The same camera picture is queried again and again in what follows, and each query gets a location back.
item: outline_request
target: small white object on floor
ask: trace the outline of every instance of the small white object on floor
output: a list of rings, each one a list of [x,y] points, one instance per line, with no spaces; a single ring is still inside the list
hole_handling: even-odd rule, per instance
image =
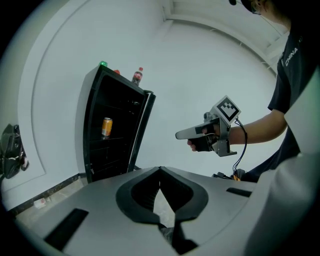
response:
[[[39,199],[37,201],[34,201],[33,205],[34,205],[35,208],[41,209],[41,208],[46,206],[46,199],[41,198],[41,199]]]

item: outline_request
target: plastic bottle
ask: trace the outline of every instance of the plastic bottle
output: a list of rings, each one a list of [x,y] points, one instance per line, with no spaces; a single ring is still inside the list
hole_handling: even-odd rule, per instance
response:
[[[132,83],[136,84],[137,86],[139,86],[139,83],[142,79],[142,72],[144,71],[144,69],[142,67],[139,68],[139,71],[135,72],[132,78]]]

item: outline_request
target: cable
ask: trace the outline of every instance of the cable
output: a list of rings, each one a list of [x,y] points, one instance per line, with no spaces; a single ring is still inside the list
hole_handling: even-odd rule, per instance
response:
[[[242,154],[240,156],[240,158],[238,159],[238,161],[235,162],[235,164],[233,165],[232,167],[232,170],[233,170],[233,175],[235,176],[235,179],[238,180],[238,170],[237,170],[237,167],[239,165],[239,163],[241,162],[245,152],[246,152],[246,149],[247,149],[247,144],[248,144],[248,134],[246,132],[246,129],[244,128],[243,124],[239,121],[238,118],[235,119],[235,122],[234,122],[237,126],[240,126],[244,132],[244,139],[245,139],[245,144],[244,144],[244,148],[243,148],[243,151],[242,151]]]

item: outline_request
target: black object on wall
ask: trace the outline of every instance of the black object on wall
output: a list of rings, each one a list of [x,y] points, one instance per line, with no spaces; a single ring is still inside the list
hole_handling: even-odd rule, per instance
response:
[[[136,163],[156,96],[100,65],[89,93],[83,127],[83,156],[88,182],[127,172]],[[113,121],[103,139],[104,118]]]

